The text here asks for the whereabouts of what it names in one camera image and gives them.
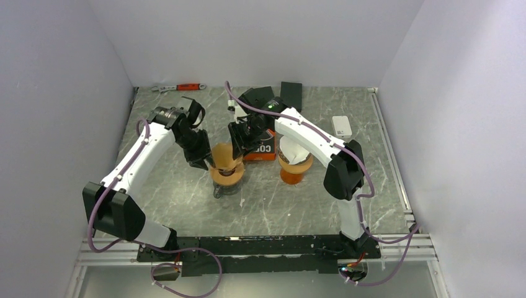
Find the brown paper coffee filter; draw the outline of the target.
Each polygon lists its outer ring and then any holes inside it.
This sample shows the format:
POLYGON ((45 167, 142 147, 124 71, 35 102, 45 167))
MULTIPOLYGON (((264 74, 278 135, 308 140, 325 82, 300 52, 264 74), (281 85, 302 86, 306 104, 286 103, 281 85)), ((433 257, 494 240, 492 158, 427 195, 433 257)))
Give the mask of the brown paper coffee filter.
POLYGON ((234 170, 242 162, 242 158, 233 159, 232 143, 218 143, 212 148, 212 157, 215 162, 214 168, 223 171, 234 170))

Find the orange coffee filter box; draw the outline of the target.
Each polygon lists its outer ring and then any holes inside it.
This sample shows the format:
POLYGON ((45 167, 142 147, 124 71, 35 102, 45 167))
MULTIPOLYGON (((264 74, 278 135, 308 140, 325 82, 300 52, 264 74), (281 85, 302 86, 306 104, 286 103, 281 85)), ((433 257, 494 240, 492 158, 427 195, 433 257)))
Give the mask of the orange coffee filter box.
POLYGON ((276 159, 277 139, 275 132, 266 130, 261 136, 256 149, 244 156, 245 161, 274 161, 276 159))

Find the clear glass jar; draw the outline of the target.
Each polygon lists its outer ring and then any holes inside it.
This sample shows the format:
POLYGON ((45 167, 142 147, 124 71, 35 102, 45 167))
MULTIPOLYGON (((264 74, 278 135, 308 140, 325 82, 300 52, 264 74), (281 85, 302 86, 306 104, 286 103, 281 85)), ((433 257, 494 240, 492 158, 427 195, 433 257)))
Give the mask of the clear glass jar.
POLYGON ((221 185, 216 182, 213 183, 213 197, 220 199, 223 196, 233 196, 237 194, 242 188, 242 182, 232 184, 229 186, 221 185))

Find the clear glass ribbed dripper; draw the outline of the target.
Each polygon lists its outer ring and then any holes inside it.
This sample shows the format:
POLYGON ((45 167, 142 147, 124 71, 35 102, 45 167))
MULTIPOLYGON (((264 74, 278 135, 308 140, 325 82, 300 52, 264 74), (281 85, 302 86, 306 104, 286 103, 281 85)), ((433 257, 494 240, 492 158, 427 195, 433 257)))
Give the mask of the clear glass ribbed dripper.
POLYGON ((306 162, 311 153, 304 148, 280 149, 279 157, 288 165, 299 165, 306 162))

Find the orange glass carafe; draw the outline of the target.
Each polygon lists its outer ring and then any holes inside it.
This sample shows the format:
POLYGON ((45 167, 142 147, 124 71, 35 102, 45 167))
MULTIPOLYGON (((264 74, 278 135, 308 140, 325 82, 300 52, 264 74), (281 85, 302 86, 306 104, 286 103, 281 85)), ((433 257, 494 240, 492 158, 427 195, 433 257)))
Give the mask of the orange glass carafe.
POLYGON ((282 181, 289 185, 295 185, 303 180, 306 170, 300 170, 296 168, 282 168, 280 170, 280 178, 282 181))

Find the white paper coffee filter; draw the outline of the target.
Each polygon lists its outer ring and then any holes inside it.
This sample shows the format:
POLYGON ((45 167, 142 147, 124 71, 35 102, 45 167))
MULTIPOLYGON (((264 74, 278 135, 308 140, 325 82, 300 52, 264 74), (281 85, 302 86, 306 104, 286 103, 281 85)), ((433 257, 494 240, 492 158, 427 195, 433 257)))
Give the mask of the white paper coffee filter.
POLYGON ((282 136, 280 138, 279 149, 290 165, 297 165, 308 159, 310 153, 302 146, 294 142, 291 138, 282 136))

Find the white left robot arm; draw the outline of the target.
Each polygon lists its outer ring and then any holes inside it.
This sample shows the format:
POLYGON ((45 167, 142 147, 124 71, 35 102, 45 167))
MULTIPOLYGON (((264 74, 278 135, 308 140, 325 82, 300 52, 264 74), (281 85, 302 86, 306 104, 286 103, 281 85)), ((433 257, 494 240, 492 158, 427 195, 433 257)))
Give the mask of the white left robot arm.
POLYGON ((195 99, 183 97, 176 106, 156 107, 138 121, 138 139, 121 162, 100 182, 87 183, 82 190, 92 251, 108 250, 107 246, 96 248, 93 242, 94 233, 100 231, 118 240, 153 246, 164 261, 177 255, 177 232, 149 219, 134 198, 173 145, 180 146, 189 166, 208 170, 213 163, 210 143, 207 132, 199 129, 204 118, 205 108, 195 99))

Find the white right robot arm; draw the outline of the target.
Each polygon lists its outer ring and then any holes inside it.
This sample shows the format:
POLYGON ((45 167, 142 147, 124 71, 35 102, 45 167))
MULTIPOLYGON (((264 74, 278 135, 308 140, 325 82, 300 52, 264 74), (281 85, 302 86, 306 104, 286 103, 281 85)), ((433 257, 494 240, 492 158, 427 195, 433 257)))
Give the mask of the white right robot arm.
POLYGON ((254 151, 259 144, 259 136, 267 129, 290 139, 326 169, 323 186, 339 207, 344 254, 356 258, 366 253, 368 245, 376 246, 377 241, 365 225, 360 206, 360 199, 365 195, 363 185, 371 181, 365 169, 360 143, 344 142, 321 130, 279 97, 257 108, 235 96, 229 82, 225 82, 225 91, 229 99, 234 100, 247 114, 240 123, 231 122, 228 125, 233 144, 232 157, 237 159, 254 151))

